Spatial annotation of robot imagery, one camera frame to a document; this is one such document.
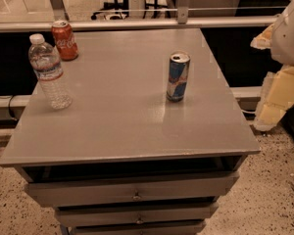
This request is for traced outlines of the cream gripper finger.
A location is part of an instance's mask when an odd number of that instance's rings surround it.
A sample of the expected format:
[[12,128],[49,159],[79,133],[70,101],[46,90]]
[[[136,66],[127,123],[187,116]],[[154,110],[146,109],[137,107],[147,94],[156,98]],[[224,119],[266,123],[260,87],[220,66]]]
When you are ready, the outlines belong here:
[[268,72],[261,89],[254,127],[270,131],[294,106],[294,67],[284,65],[277,73]]
[[250,46],[255,49],[265,50],[271,48],[271,37],[273,31],[273,23],[269,25],[262,33],[254,37]]

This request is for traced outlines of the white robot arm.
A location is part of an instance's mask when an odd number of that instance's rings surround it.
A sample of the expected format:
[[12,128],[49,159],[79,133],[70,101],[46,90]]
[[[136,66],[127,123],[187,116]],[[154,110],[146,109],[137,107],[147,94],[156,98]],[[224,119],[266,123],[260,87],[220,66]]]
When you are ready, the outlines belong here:
[[282,64],[277,73],[269,71],[264,78],[255,111],[254,127],[269,131],[294,106],[294,0],[273,24],[252,40],[251,46],[269,49],[271,57]]

